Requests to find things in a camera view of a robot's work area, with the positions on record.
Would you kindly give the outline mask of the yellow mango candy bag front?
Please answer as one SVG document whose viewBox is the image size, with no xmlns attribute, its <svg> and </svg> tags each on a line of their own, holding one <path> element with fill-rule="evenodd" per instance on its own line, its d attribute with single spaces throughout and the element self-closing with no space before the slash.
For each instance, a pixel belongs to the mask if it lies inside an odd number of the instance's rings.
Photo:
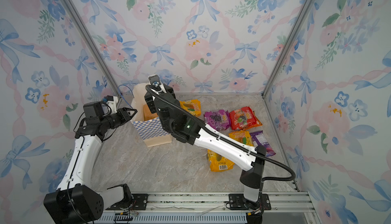
<svg viewBox="0 0 391 224">
<path fill-rule="evenodd" d="M 212 172 L 231 170 L 235 165 L 234 162 L 211 150 L 207 150 L 207 158 Z"/>
</svg>

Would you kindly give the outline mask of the orange kraft snack pouch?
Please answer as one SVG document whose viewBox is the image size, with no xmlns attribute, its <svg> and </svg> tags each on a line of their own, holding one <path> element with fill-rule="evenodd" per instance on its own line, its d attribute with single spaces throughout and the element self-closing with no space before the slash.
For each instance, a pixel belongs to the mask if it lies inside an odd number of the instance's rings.
<svg viewBox="0 0 391 224">
<path fill-rule="evenodd" d="M 152 113 L 150 112 L 150 109 L 147 104 L 143 106 L 143 117 L 144 121 L 148 121 L 151 119 Z"/>
</svg>

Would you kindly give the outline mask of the left aluminium corner post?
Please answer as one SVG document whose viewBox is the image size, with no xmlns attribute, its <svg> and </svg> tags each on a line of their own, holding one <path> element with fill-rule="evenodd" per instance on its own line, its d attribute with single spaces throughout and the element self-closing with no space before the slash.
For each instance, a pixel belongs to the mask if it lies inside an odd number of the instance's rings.
<svg viewBox="0 0 391 224">
<path fill-rule="evenodd" d="M 72 20 L 75 23 L 75 26 L 80 33 L 82 40 L 86 44 L 86 47 L 90 51 L 91 55 L 94 57 L 95 61 L 97 62 L 100 71 L 103 73 L 103 75 L 107 78 L 108 84 L 110 85 L 113 93 L 116 96 L 121 96 L 120 92 L 118 91 L 118 85 L 111 74 L 109 67 L 103 60 L 102 56 L 100 55 L 100 52 L 98 50 L 98 47 L 95 45 L 92 36 L 90 35 L 86 25 L 84 24 L 81 15 L 79 14 L 76 6 L 74 5 L 72 0 L 60 0 L 61 3 L 64 5 L 66 11 L 70 14 L 72 17 Z"/>
</svg>

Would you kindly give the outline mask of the purple small snack packet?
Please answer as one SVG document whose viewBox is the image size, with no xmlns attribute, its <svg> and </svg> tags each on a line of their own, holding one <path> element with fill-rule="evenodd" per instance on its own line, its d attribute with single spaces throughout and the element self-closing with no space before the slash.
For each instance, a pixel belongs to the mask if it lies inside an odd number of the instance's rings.
<svg viewBox="0 0 391 224">
<path fill-rule="evenodd" d="M 251 132 L 250 136 L 254 146 L 263 146 L 266 149 L 267 157 L 271 157 L 276 154 L 263 134 L 263 131 Z"/>
</svg>

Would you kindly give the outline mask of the blue checkered paper bag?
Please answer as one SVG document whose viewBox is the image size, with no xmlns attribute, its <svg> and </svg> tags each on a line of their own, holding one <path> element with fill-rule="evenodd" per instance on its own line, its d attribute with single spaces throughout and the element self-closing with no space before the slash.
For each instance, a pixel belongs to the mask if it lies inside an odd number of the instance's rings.
<svg viewBox="0 0 391 224">
<path fill-rule="evenodd" d="M 132 101 L 129 102 L 126 98 L 123 101 L 137 110 L 137 114 L 130 120 L 136 132 L 143 140 L 147 147 L 160 146 L 172 142 L 172 136 L 163 130 L 161 122 L 156 113 L 152 113 L 151 119 L 144 121 L 143 106 L 145 102 L 146 84 L 137 84 L 134 88 L 129 85 L 119 85 L 121 95 L 130 94 Z"/>
</svg>

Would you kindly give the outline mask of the aluminium corner post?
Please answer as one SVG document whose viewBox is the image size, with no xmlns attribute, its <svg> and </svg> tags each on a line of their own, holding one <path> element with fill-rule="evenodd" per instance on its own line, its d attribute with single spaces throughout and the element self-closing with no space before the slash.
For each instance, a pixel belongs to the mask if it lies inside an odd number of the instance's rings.
<svg viewBox="0 0 391 224">
<path fill-rule="evenodd" d="M 296 19 L 294 25 L 292 26 L 292 29 L 288 35 L 287 42 L 286 42 L 284 48 L 282 49 L 282 52 L 279 55 L 279 58 L 275 64 L 274 68 L 272 69 L 271 75 L 270 75 L 268 82 L 263 90 L 263 93 L 262 93 L 263 98 L 265 98 L 267 96 L 267 93 L 269 91 L 271 91 L 271 88 L 273 86 L 273 82 L 274 82 L 275 78 L 277 77 L 279 70 L 284 63 L 284 59 L 286 58 L 290 48 L 293 46 L 293 44 L 297 38 L 297 35 L 301 30 L 303 22 L 310 11 L 310 7 L 314 3 L 314 1 L 315 0 L 305 0 L 300 11 L 298 12 L 297 19 Z"/>
<path fill-rule="evenodd" d="M 66 11 L 70 14 L 72 17 L 72 20 L 75 23 L 75 26 L 80 33 L 82 40 L 86 44 L 86 47 L 90 51 L 91 55 L 94 57 L 95 61 L 97 62 L 100 71 L 103 73 L 103 75 L 107 78 L 108 84 L 110 85 L 113 93 L 116 96 L 121 96 L 120 92 L 118 91 L 118 85 L 111 74 L 109 67 L 103 60 L 102 56 L 100 55 L 100 52 L 98 50 L 98 47 L 95 45 L 92 36 L 90 35 L 86 25 L 84 24 L 81 15 L 79 14 L 76 6 L 74 5 L 72 0 L 60 0 L 61 3 L 64 5 Z"/>
</svg>

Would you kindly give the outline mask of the purple grape candy bag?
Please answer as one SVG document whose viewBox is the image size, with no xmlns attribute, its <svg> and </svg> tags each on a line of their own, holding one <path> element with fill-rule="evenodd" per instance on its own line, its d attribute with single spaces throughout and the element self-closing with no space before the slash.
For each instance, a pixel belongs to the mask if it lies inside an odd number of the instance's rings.
<svg viewBox="0 0 391 224">
<path fill-rule="evenodd" d="M 217 131 L 227 130 L 231 126 L 229 113 L 223 109 L 205 112 L 204 121 Z"/>
</svg>

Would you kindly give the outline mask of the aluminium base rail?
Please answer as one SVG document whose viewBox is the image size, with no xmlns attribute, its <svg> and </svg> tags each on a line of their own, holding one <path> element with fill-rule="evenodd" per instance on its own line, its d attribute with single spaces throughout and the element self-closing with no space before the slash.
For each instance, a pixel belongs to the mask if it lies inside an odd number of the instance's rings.
<svg viewBox="0 0 391 224">
<path fill-rule="evenodd" d="M 135 192 L 147 194 L 145 210 L 112 206 L 95 224 L 318 224 L 306 192 L 266 192 L 265 210 L 240 209 L 239 192 Z"/>
</svg>

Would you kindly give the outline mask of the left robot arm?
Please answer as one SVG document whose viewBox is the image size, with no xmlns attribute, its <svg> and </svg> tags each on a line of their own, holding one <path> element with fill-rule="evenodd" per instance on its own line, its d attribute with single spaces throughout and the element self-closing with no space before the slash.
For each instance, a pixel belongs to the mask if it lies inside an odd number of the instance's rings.
<svg viewBox="0 0 391 224">
<path fill-rule="evenodd" d="M 56 224 L 87 224 L 100 219 L 103 212 L 116 205 L 129 208 L 135 201 L 127 184 L 98 193 L 90 188 L 95 160 L 109 130 L 129 122 L 137 113 L 133 108 L 104 108 L 104 102 L 83 106 L 84 118 L 75 132 L 72 159 L 55 192 L 44 198 L 44 206 Z"/>
</svg>

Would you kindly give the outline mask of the yellow mango candy bag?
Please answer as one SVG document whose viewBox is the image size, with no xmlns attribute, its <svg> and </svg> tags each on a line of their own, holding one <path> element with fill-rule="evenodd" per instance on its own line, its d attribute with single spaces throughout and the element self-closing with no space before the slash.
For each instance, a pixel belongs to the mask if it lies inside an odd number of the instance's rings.
<svg viewBox="0 0 391 224">
<path fill-rule="evenodd" d="M 185 109 L 187 112 L 189 112 L 195 117 L 199 117 L 202 114 L 201 103 L 197 99 L 180 101 L 180 105 L 183 109 Z"/>
<path fill-rule="evenodd" d="M 212 172 L 231 170 L 235 165 L 234 162 L 211 150 L 207 150 L 207 158 Z"/>
<path fill-rule="evenodd" d="M 253 146 L 252 138 L 250 136 L 250 133 L 248 131 L 233 131 L 229 133 L 229 138 L 240 142 L 247 146 Z"/>
</svg>

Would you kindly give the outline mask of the yellow mango candy bag right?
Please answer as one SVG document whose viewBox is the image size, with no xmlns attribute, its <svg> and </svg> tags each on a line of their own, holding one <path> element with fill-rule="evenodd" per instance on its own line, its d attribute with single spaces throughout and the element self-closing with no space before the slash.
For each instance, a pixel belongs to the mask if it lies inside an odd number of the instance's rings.
<svg viewBox="0 0 391 224">
<path fill-rule="evenodd" d="M 252 138 L 250 136 L 250 133 L 248 131 L 233 131 L 229 133 L 229 138 L 240 142 L 247 146 L 253 146 Z"/>
</svg>

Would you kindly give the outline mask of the yellow mango candy bag top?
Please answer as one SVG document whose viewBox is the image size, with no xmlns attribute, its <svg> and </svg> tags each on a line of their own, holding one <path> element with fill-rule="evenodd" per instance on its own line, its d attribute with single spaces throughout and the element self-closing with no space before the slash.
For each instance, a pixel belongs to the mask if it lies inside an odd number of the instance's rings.
<svg viewBox="0 0 391 224">
<path fill-rule="evenodd" d="M 197 99 L 180 101 L 180 105 L 183 109 L 185 109 L 187 112 L 189 112 L 195 117 L 199 117 L 202 114 L 201 103 Z"/>
</svg>

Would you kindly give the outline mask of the right aluminium corner post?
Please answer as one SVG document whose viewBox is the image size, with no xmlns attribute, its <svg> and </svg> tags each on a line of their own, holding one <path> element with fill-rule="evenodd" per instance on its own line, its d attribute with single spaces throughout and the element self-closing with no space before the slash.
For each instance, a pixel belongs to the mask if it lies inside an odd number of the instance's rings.
<svg viewBox="0 0 391 224">
<path fill-rule="evenodd" d="M 284 48 L 282 49 L 282 52 L 279 55 L 279 58 L 275 64 L 274 68 L 272 69 L 271 75 L 270 75 L 268 82 L 263 90 L 263 93 L 262 93 L 263 98 L 265 98 L 267 96 L 267 93 L 269 91 L 271 91 L 271 88 L 273 86 L 273 82 L 274 82 L 275 78 L 277 77 L 279 70 L 284 63 L 284 59 L 286 58 L 290 48 L 293 46 L 293 44 L 297 38 L 297 35 L 301 30 L 303 22 L 310 11 L 310 7 L 314 3 L 314 1 L 315 0 L 305 0 L 300 11 L 298 12 L 297 19 L 296 19 L 294 25 L 292 26 L 292 29 L 288 35 L 287 42 L 286 42 Z"/>
</svg>

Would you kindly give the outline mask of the red fruit candy bag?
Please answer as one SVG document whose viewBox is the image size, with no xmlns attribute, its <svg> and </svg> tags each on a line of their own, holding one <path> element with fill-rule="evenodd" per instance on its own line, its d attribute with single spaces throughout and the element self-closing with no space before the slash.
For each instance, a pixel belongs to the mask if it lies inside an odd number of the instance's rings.
<svg viewBox="0 0 391 224">
<path fill-rule="evenodd" d="M 248 106 L 229 112 L 229 119 L 233 131 L 249 130 L 263 125 Z"/>
</svg>

